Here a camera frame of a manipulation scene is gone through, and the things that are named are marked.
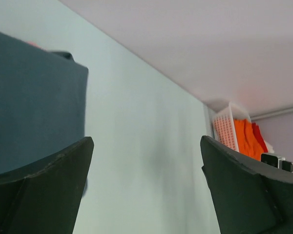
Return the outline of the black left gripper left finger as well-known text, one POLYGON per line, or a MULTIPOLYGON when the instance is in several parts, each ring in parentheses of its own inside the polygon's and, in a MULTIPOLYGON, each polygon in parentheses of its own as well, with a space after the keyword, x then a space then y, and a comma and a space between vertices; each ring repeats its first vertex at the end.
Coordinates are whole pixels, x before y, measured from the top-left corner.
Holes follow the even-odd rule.
POLYGON ((92 159, 87 136, 0 174, 0 234, 71 234, 92 159))

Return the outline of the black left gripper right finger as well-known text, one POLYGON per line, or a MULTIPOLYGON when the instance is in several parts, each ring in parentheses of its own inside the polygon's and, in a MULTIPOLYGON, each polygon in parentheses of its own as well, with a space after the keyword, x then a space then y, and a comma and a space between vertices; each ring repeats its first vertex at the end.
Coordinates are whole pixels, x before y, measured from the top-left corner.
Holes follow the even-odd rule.
POLYGON ((209 136, 202 136, 200 147, 222 234, 293 234, 293 173, 209 136))

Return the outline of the grey blue t shirt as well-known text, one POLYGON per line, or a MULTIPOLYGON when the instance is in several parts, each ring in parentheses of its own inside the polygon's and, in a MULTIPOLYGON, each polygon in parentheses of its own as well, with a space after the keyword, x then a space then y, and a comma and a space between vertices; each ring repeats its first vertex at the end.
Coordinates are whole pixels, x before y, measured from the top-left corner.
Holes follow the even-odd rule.
POLYGON ((0 32, 0 174, 84 137, 88 69, 0 32))

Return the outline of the white t shirt in basket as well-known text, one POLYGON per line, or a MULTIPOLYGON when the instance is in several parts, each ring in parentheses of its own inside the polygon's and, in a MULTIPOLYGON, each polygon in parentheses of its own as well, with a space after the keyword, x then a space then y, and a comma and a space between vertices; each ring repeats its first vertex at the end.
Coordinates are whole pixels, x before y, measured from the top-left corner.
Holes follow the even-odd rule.
POLYGON ((272 154, 274 154, 274 153, 275 153, 275 151, 274 151, 274 149, 273 149, 272 145, 271 145, 271 144, 269 144, 267 141, 264 141, 264 143, 265 143, 265 145, 266 145, 267 152, 268 152, 268 153, 272 153, 272 154))

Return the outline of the orange t shirt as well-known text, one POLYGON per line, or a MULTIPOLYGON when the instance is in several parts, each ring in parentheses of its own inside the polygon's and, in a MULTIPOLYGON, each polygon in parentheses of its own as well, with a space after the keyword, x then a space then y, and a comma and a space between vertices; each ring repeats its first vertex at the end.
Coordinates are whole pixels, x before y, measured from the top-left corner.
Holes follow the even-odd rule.
POLYGON ((260 161, 264 152, 254 137, 251 122, 247 119, 234 119, 234 126, 239 152, 260 161))

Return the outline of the red t shirt in basket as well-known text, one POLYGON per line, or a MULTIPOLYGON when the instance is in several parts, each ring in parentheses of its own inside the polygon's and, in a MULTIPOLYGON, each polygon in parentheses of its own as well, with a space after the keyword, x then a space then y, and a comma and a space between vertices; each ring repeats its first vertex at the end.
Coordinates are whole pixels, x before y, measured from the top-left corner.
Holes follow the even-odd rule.
POLYGON ((268 151, 268 148, 265 144, 265 141, 261 135, 259 126, 256 123, 252 123, 251 125, 252 125, 254 137, 256 138, 259 145, 262 147, 263 152, 268 153, 269 151, 268 151))

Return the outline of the white plastic basket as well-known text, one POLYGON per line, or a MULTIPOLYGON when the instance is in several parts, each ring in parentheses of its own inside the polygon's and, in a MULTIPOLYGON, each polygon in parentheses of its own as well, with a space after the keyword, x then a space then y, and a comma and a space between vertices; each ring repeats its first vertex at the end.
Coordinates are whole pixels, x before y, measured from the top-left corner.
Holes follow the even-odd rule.
POLYGON ((248 112, 234 102, 229 102, 228 106, 212 117, 214 138, 227 147, 239 152, 239 146, 235 131, 234 120, 247 119, 251 122, 248 112))

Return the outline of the pink folded t shirt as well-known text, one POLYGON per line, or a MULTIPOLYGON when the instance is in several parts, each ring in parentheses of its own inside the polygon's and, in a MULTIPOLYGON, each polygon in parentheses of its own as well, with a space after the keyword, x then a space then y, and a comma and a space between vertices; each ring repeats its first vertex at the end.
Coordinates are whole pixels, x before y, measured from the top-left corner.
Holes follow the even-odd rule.
POLYGON ((37 45, 37 44, 34 43, 34 42, 28 41, 27 43, 30 44, 30 45, 32 45, 32 46, 34 46, 34 47, 37 47, 37 48, 42 49, 39 45, 37 45))

